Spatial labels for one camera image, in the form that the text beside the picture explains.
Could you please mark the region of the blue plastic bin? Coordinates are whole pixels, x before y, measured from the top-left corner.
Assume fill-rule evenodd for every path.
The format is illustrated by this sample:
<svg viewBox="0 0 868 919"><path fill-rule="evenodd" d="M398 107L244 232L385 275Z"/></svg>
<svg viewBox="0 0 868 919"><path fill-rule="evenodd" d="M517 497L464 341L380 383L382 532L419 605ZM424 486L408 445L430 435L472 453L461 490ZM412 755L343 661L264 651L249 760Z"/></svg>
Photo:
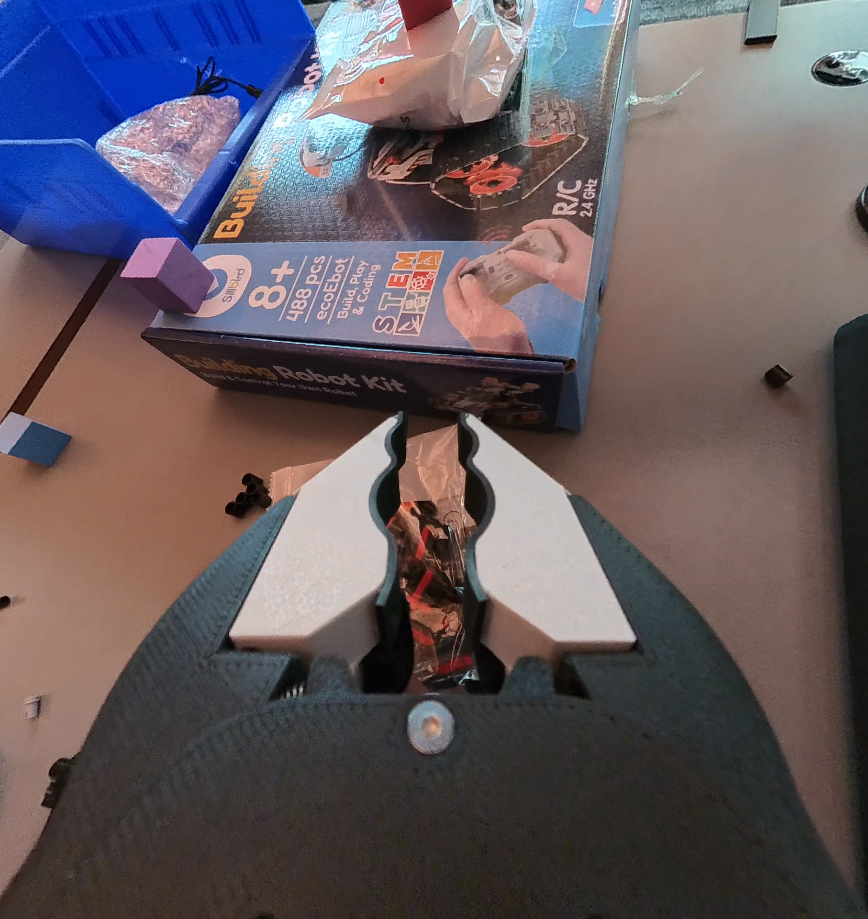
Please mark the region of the blue plastic bin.
<svg viewBox="0 0 868 919"><path fill-rule="evenodd" d="M148 237L194 247L314 36L299 1L0 2L0 229L103 258L129 258ZM210 58L242 83L230 88L242 117L173 214L95 144L187 96Z"/></svg>

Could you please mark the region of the light blue foam cube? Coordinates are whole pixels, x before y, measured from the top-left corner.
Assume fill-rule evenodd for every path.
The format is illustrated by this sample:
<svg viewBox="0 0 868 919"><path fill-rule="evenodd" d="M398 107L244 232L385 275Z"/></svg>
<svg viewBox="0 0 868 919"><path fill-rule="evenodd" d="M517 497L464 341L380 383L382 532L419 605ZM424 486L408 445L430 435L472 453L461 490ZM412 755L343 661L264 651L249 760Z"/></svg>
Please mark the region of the light blue foam cube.
<svg viewBox="0 0 868 919"><path fill-rule="evenodd" d="M0 453L35 465L54 466L71 441L70 434L14 412L0 422Z"/></svg>

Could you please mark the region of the silver plastic parts bag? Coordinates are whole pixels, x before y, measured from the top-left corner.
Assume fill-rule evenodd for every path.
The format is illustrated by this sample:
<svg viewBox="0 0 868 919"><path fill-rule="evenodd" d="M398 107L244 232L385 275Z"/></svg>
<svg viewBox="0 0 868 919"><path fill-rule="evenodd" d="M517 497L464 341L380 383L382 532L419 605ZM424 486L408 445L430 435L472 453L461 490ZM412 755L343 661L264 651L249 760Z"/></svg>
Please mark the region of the silver plastic parts bag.
<svg viewBox="0 0 868 919"><path fill-rule="evenodd" d="M407 631L395 649L377 647L359 665L366 690L426 693L478 679L473 641L463 624L465 550L474 520L463 503L465 470L455 427L400 437L400 504L392 515L397 575L413 640L406 675Z"/></svg>

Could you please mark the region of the grey desk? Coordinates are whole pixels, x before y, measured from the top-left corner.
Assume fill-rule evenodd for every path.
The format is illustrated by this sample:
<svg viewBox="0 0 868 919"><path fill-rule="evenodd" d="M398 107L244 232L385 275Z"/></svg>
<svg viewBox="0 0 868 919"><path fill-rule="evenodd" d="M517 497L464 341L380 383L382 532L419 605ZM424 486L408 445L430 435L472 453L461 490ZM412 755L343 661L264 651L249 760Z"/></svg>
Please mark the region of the grey desk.
<svg viewBox="0 0 868 919"><path fill-rule="evenodd" d="M612 259L579 434L503 434L581 494L703 614L768 716L804 804L860 881L851 778L830 356L868 314L868 2L642 26ZM0 420L72 442L0 456L0 896L49 818L48 768L80 750L138 644L249 526L245 472L333 458L375 411L218 391L141 339L155 311L98 258L0 252ZM775 364L794 373L770 389ZM23 702L43 697L41 717Z"/></svg>

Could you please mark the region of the blue robot kit box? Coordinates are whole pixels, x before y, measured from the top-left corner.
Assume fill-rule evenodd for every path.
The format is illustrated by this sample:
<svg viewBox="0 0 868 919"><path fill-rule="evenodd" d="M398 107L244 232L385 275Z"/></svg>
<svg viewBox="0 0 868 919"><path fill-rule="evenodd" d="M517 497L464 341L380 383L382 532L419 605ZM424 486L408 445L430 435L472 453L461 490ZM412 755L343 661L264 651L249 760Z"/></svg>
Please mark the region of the blue robot kit box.
<svg viewBox="0 0 868 919"><path fill-rule="evenodd" d="M397 2L331 4L194 249L209 292L143 339L222 389L580 430L639 2L494 6L532 26L509 98L431 132L308 117L403 31Z"/></svg>

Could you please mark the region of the red foam cube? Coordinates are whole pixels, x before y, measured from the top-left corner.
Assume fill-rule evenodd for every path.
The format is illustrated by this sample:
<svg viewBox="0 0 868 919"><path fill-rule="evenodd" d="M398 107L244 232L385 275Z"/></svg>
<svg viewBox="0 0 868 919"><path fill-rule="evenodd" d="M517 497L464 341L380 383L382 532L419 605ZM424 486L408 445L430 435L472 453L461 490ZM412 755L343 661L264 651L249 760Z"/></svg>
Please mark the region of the red foam cube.
<svg viewBox="0 0 868 919"><path fill-rule="evenodd" d="M451 10L450 0L399 0L405 29L416 29Z"/></svg>

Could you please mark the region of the bubble wrap bag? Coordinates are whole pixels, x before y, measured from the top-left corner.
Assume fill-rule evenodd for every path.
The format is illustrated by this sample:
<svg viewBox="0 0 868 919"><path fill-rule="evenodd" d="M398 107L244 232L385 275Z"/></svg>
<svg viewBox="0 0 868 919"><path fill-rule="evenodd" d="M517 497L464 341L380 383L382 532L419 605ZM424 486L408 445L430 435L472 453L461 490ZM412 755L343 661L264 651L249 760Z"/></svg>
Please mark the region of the bubble wrap bag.
<svg viewBox="0 0 868 919"><path fill-rule="evenodd" d="M95 149L175 213L241 118L231 96L190 96L153 106L102 135Z"/></svg>

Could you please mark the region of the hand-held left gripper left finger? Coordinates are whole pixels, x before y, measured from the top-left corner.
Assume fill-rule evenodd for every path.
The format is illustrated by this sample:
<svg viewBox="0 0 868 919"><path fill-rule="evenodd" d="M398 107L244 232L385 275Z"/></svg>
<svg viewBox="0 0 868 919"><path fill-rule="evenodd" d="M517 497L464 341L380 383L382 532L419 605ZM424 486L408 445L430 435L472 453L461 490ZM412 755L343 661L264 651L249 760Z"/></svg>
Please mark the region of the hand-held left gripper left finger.
<svg viewBox="0 0 868 919"><path fill-rule="evenodd" d="M387 525L400 506L406 416L301 486L229 631L237 650L335 656L364 684L406 683L406 602Z"/></svg>

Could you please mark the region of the round desk grommet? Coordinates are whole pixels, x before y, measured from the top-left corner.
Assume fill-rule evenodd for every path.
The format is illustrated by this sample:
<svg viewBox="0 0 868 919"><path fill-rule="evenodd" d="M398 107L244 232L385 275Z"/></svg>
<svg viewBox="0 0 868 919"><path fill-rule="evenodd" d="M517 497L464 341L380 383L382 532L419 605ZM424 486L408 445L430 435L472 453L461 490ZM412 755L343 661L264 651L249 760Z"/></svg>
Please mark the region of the round desk grommet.
<svg viewBox="0 0 868 919"><path fill-rule="evenodd" d="M829 52L812 65L811 75L817 82L826 86L862 86L868 83L868 52Z"/></svg>

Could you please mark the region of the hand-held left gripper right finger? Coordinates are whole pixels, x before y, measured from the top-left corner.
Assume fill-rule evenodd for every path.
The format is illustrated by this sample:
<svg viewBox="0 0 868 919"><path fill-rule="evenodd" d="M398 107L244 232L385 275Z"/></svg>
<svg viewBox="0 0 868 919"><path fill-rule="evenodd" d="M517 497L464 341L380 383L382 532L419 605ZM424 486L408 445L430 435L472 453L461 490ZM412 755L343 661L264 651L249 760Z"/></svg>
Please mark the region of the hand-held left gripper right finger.
<svg viewBox="0 0 868 919"><path fill-rule="evenodd" d="M474 637L509 675L524 659L631 651L636 635L571 496L473 415L458 419Z"/></svg>

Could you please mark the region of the white plastic scrap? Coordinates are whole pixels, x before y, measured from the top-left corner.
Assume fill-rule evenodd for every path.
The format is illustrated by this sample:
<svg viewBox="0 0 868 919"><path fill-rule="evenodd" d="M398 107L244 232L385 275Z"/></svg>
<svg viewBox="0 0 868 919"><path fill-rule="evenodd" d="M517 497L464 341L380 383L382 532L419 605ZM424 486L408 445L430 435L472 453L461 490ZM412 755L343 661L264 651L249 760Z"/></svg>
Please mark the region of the white plastic scrap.
<svg viewBox="0 0 868 919"><path fill-rule="evenodd" d="M631 92L627 98L628 121L634 118L634 112L638 110L639 117L643 117L650 112L658 111L670 105L671 102L681 97L684 92L704 73L705 68L700 67L692 73L681 85L664 93L652 95L641 95L636 88L635 80L631 87Z"/></svg>

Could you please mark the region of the clear plastic bag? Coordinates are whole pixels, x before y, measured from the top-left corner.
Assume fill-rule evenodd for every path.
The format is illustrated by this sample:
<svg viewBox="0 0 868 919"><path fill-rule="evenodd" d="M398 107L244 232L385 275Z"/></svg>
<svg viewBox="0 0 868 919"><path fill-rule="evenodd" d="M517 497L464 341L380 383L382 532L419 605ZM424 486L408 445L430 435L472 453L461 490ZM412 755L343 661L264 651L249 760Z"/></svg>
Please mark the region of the clear plastic bag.
<svg viewBox="0 0 868 919"><path fill-rule="evenodd" d="M517 78L535 2L448 2L406 29L399 2L336 2L316 34L324 80L304 118L441 131L494 118Z"/></svg>

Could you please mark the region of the purple foam cube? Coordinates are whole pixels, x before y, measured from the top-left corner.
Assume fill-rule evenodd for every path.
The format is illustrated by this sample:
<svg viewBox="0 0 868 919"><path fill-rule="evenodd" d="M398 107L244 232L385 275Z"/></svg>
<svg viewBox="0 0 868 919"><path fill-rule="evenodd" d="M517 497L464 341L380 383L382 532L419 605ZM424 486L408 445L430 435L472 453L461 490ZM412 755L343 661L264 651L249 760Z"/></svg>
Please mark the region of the purple foam cube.
<svg viewBox="0 0 868 919"><path fill-rule="evenodd" d="M125 263L121 279L166 313L197 314L213 275L179 238L142 239Z"/></svg>

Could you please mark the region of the black double connector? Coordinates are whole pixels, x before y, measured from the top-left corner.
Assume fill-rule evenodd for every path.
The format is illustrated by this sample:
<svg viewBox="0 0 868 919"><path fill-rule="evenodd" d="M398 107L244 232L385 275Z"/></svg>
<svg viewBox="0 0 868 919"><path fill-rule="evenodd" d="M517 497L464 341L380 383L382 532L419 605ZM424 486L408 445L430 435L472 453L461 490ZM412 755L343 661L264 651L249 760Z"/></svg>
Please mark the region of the black double connector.
<svg viewBox="0 0 868 919"><path fill-rule="evenodd" d="M234 518L243 518L255 509L267 510L272 498L264 479L254 473L246 473L241 479L241 490L224 507L224 513Z"/></svg>

